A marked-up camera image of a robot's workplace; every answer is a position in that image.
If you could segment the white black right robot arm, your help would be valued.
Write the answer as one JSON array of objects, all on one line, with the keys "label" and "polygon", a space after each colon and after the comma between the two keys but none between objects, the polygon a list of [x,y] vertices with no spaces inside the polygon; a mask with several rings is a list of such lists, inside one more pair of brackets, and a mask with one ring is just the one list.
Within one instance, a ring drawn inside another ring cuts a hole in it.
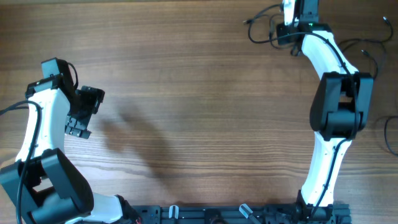
[{"label": "white black right robot arm", "polygon": [[346,151],[364,129],[373,78],[350,64],[327,24],[318,21],[318,1],[283,0],[279,44],[295,43],[312,63],[320,83],[310,108],[315,135],[308,176],[299,193],[304,220],[329,220],[333,191]]}]

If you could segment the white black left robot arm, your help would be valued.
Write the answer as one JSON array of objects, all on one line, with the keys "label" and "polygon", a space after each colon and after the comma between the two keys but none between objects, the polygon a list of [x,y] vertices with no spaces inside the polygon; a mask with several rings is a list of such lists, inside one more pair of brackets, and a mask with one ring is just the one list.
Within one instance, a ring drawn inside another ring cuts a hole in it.
[{"label": "white black left robot arm", "polygon": [[65,135],[88,139],[101,89],[78,86],[75,67],[52,58],[43,79],[28,84],[25,100],[1,111],[27,109],[24,142],[15,163],[1,169],[1,185],[16,207],[18,223],[127,223],[120,196],[93,193],[65,155]]}]

